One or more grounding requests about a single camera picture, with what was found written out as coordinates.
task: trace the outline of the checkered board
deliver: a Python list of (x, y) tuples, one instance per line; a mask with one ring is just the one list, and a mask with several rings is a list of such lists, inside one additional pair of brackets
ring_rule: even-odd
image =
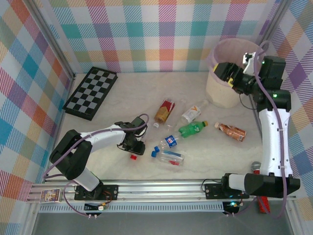
[(115, 72), (92, 67), (63, 109), (91, 121), (116, 80)]

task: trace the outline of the green soda bottle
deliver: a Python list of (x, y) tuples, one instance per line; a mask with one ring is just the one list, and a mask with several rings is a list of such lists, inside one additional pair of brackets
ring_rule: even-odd
[(179, 132), (183, 138), (199, 133), (204, 127), (208, 125), (207, 121), (194, 121), (179, 129)]

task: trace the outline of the colorful plaid wall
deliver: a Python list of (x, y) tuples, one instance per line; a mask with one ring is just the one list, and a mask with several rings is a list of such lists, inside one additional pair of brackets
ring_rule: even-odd
[(0, 1), (0, 235), (40, 182), (70, 79), (22, 0)]
[(256, 39), (279, 1), (36, 0), (77, 72), (206, 71), (220, 39)]
[(292, 92), (291, 165), (305, 187), (299, 205), (313, 233), (313, 1), (293, 1), (272, 39), (270, 53), (287, 62), (282, 88)]

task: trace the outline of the wastebasket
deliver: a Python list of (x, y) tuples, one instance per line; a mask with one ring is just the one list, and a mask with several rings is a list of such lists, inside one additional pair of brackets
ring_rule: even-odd
[(243, 56), (258, 49), (258, 45), (244, 39), (230, 38), (221, 40), (210, 52), (207, 58), (209, 76), (206, 83), (206, 96), (214, 105), (221, 108), (235, 107), (239, 95), (213, 72), (218, 63), (230, 62), (243, 68)]

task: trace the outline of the white floor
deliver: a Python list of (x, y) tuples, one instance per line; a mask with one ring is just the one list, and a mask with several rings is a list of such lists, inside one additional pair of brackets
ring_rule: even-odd
[[(84, 76), (77, 76), (74, 89)], [(165, 97), (185, 98), (187, 106), (191, 106), (205, 98), (206, 80), (207, 72), (120, 73), (93, 120), (66, 114), (60, 138), (71, 129), (89, 132), (117, 121), (130, 122), (141, 113), (153, 118)], [(243, 102), (250, 105), (247, 97)], [(207, 120), (209, 126), (176, 148), (186, 154), (183, 166), (164, 164), (151, 157), (153, 147), (170, 134), (162, 130), (146, 143), (145, 154), (136, 161), (130, 159), (130, 153), (112, 145), (92, 153), (87, 167), (102, 180), (202, 179), (220, 178), (227, 172), (247, 173), (253, 161), (261, 160), (262, 142), (251, 110), (241, 104), (231, 109), (209, 104), (199, 120)], [(216, 121), (246, 130), (246, 139), (243, 142), (231, 139), (214, 128)]]

